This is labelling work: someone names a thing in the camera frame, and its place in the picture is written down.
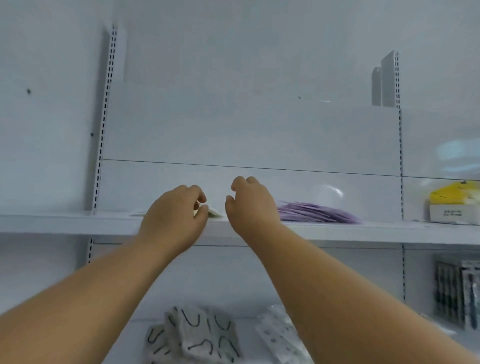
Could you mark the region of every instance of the person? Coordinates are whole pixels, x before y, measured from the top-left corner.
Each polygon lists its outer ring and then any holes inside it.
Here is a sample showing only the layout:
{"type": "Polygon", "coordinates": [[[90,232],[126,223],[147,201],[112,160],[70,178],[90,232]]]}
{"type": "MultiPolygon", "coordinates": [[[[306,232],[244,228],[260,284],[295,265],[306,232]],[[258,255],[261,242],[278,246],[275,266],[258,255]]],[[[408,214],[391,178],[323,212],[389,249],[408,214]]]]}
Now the person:
{"type": "MultiPolygon", "coordinates": [[[[316,363],[478,363],[354,270],[280,222],[268,190],[237,177],[225,209],[263,263],[316,363]]],[[[0,316],[1,364],[99,364],[149,287],[190,248],[208,219],[194,185],[164,193],[131,243],[97,259],[0,316]],[[193,216],[192,209],[198,209],[193,216]]]]}

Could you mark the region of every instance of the forearm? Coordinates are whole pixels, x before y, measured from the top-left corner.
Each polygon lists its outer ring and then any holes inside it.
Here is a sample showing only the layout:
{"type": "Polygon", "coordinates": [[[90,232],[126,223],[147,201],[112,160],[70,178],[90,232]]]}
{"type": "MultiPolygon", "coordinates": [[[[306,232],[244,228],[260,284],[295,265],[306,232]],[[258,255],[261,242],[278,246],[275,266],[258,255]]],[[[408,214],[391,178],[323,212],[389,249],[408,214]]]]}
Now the forearm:
{"type": "Polygon", "coordinates": [[[318,363],[477,363],[389,294],[285,226],[246,239],[318,363]]]}
{"type": "Polygon", "coordinates": [[[135,241],[8,311],[0,316],[0,362],[101,363],[171,259],[135,241]]]}

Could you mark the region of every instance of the person's left hand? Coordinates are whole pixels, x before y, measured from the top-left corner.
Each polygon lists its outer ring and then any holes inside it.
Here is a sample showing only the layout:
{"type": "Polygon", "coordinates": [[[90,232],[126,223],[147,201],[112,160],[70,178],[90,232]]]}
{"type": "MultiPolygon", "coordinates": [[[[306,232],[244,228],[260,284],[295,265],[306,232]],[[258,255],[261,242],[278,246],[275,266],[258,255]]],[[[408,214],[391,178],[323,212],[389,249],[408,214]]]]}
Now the person's left hand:
{"type": "Polygon", "coordinates": [[[138,237],[167,250],[174,259],[198,239],[208,220],[208,205],[202,189],[185,185],[165,192],[148,209],[138,237]]]}

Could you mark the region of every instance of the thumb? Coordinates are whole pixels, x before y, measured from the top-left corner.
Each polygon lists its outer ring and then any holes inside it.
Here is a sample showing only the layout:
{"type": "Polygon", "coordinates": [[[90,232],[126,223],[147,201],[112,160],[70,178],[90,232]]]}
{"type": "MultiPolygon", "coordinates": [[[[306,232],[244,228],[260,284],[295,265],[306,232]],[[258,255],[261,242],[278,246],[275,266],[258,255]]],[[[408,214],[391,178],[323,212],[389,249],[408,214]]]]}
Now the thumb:
{"type": "Polygon", "coordinates": [[[195,220],[198,229],[200,229],[200,232],[202,232],[208,220],[208,205],[201,205],[193,219],[195,220]]]}
{"type": "Polygon", "coordinates": [[[225,212],[227,213],[227,216],[233,212],[234,207],[235,199],[232,196],[228,195],[225,200],[225,212]]]}

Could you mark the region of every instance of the shelf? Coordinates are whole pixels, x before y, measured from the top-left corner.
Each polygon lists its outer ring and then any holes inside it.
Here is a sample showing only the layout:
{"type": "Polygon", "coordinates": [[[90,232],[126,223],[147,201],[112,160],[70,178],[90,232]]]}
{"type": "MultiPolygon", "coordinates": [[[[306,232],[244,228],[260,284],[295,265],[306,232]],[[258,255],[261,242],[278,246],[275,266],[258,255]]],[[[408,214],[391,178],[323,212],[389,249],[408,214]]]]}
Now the shelf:
{"type": "MultiPolygon", "coordinates": [[[[139,363],[144,348],[144,339],[150,325],[159,323],[154,320],[131,320],[104,360],[110,363],[139,363]]],[[[255,319],[235,320],[240,348],[246,364],[271,364],[275,360],[268,347],[262,342],[254,329],[255,319]]]]}
{"type": "MultiPolygon", "coordinates": [[[[0,232],[76,235],[134,235],[141,217],[125,212],[89,211],[45,215],[0,215],[0,232]]],[[[365,222],[360,225],[286,222],[290,229],[308,240],[385,243],[480,244],[480,226],[400,221],[365,222]]],[[[235,238],[226,218],[210,219],[202,237],[235,238]]]]}

